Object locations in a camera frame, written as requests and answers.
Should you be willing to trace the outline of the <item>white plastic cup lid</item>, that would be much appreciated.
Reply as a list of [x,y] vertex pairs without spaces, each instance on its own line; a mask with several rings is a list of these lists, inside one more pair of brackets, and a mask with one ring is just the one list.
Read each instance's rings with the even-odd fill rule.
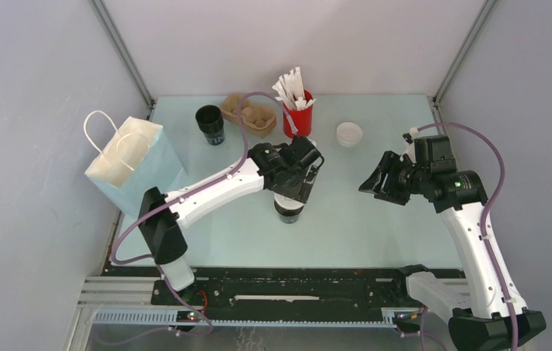
[[352,122],[340,123],[336,128],[336,140],[344,147],[355,147],[363,137],[363,130]]

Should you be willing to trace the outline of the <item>black paper coffee cup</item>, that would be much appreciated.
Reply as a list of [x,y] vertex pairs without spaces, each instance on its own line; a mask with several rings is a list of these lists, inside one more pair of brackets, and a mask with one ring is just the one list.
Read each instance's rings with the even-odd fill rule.
[[195,113],[195,119],[210,145],[217,146],[224,142],[224,118],[218,106],[202,106]]

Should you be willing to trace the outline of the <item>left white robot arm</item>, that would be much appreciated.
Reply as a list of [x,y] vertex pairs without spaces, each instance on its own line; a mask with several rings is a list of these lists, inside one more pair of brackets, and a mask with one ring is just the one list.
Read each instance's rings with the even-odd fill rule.
[[193,184],[168,193],[154,187],[145,192],[138,228],[156,266],[169,281],[169,296],[179,304],[197,294],[194,273],[185,254],[183,231],[206,214],[239,197],[262,190],[305,205],[325,162],[307,137],[290,143],[259,143],[245,150],[234,165]]

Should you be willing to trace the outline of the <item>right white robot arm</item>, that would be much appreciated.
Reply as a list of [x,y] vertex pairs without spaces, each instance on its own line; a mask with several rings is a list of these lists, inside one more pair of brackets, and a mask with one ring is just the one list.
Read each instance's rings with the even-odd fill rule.
[[359,190],[405,205],[413,195],[431,203],[458,252],[469,295],[462,296],[423,265],[400,268],[392,299],[418,301],[448,326],[458,350],[517,350],[545,330],[542,312],[531,310],[503,260],[488,222],[489,199],[476,172],[459,170],[444,135],[404,135],[403,154],[386,151]]

